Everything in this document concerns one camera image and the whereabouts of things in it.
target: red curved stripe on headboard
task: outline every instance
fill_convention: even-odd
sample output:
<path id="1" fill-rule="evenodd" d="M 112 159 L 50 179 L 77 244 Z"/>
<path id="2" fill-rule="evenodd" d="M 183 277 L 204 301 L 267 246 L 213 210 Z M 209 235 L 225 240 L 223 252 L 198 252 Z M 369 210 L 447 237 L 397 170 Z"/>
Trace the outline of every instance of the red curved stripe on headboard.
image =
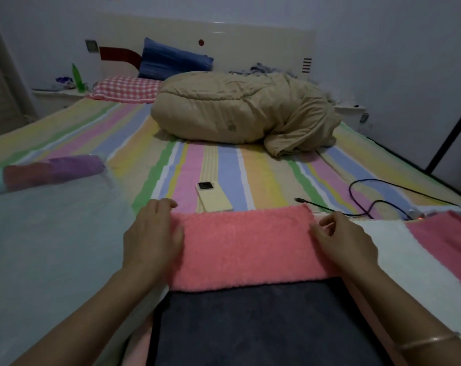
<path id="1" fill-rule="evenodd" d="M 142 56 L 135 51 L 122 49 L 119 47 L 99 47 L 101 60 L 108 61 L 125 61 L 132 64 L 139 70 L 141 67 Z"/>

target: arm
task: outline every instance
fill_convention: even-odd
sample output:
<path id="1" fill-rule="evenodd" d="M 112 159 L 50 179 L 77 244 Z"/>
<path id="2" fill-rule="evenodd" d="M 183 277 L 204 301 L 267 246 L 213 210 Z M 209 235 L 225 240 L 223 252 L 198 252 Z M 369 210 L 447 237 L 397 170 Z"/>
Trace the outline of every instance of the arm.
<path id="1" fill-rule="evenodd" d="M 362 227 L 334 212 L 312 225 L 311 232 L 325 254 L 359 288 L 396 344 L 453 332 L 380 269 L 378 249 Z M 415 347 L 402 354 L 412 366 L 461 366 L 461 339 Z"/>
<path id="2" fill-rule="evenodd" d="M 149 201 L 124 234 L 122 269 L 12 366 L 92 365 L 181 250 L 183 230 L 170 231 L 170 211 L 176 206 L 169 199 Z"/>

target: smartphone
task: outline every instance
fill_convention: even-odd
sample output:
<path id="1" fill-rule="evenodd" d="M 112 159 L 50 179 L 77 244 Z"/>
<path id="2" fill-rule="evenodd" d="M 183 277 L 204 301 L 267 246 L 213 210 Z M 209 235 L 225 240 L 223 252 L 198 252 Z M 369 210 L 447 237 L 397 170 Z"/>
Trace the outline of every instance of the smartphone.
<path id="1" fill-rule="evenodd" d="M 199 182 L 196 188 L 205 212 L 232 212 L 234 210 L 218 182 Z"/>

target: bracelet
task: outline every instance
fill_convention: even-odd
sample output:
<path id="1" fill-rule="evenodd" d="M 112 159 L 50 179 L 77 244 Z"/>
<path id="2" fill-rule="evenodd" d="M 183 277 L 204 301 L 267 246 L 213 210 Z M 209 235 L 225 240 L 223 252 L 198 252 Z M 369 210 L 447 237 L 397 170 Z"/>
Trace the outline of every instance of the bracelet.
<path id="1" fill-rule="evenodd" d="M 400 345 L 397 344 L 396 349 L 398 349 L 400 352 L 402 352 L 402 351 L 405 351 L 405 350 L 408 350 L 408 349 L 421 347 L 423 345 L 428 345 L 428 344 L 432 344 L 432 343 L 438 343 L 438 342 L 443 342 L 443 341 L 446 341 L 446 340 L 451 340 L 453 338 L 458 338 L 460 335 L 461 334 L 459 332 L 455 331 L 455 332 L 452 332 L 451 334 L 447 334 L 447 335 L 435 336 L 435 337 L 432 337 L 432 338 L 422 339 L 422 340 L 416 340 L 414 342 L 410 342 L 410 343 L 406 343 L 406 344 L 400 344 Z"/>

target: multicolored bedsheet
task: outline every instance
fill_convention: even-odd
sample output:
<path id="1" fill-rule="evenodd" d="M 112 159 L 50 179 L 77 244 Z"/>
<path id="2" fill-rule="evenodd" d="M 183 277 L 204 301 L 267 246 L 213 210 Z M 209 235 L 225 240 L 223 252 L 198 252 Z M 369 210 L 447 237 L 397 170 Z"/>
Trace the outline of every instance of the multicolored bedsheet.
<path id="1" fill-rule="evenodd" d="M 274 159 L 260 144 L 188 142 L 167 134 L 150 117 L 151 104 L 83 99 L 39 122 L 0 136 L 0 167 L 78 154 L 97 154 L 120 180 L 137 212 L 151 198 L 171 197 L 180 212 L 202 212 L 195 185 L 217 180 L 234 210 L 295 205 L 295 197 L 345 213 L 361 213 L 348 186 L 361 178 L 381 178 L 461 205 L 461 197 L 392 156 L 345 125 L 337 145 L 308 154 Z M 407 210 L 440 204 L 379 182 L 354 187 L 365 208 L 385 199 Z M 377 204 L 374 218 L 398 219 Z"/>

